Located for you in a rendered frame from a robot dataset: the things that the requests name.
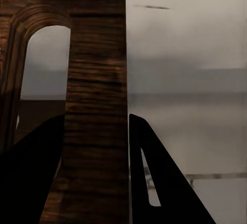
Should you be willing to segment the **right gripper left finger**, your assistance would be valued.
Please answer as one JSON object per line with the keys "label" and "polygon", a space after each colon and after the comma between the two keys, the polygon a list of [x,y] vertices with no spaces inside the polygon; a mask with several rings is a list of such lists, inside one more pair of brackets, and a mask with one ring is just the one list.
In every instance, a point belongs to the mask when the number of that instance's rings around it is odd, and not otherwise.
{"label": "right gripper left finger", "polygon": [[64,114],[0,156],[0,224],[39,224],[62,155]]}

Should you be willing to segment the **cutting board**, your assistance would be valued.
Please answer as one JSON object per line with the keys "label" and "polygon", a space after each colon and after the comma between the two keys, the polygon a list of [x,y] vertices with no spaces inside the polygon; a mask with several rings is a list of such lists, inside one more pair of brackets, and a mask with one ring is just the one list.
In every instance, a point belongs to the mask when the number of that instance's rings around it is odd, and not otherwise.
{"label": "cutting board", "polygon": [[39,224],[130,224],[126,0],[0,0],[0,156],[14,142],[28,41],[70,28],[62,162]]}

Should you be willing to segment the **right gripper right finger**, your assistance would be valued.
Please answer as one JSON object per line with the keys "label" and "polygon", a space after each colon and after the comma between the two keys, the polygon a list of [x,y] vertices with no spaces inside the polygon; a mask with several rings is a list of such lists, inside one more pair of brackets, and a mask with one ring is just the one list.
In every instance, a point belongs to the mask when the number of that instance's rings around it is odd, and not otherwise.
{"label": "right gripper right finger", "polygon": [[[129,114],[133,224],[216,224],[149,123]],[[143,149],[161,206],[149,203]]]}

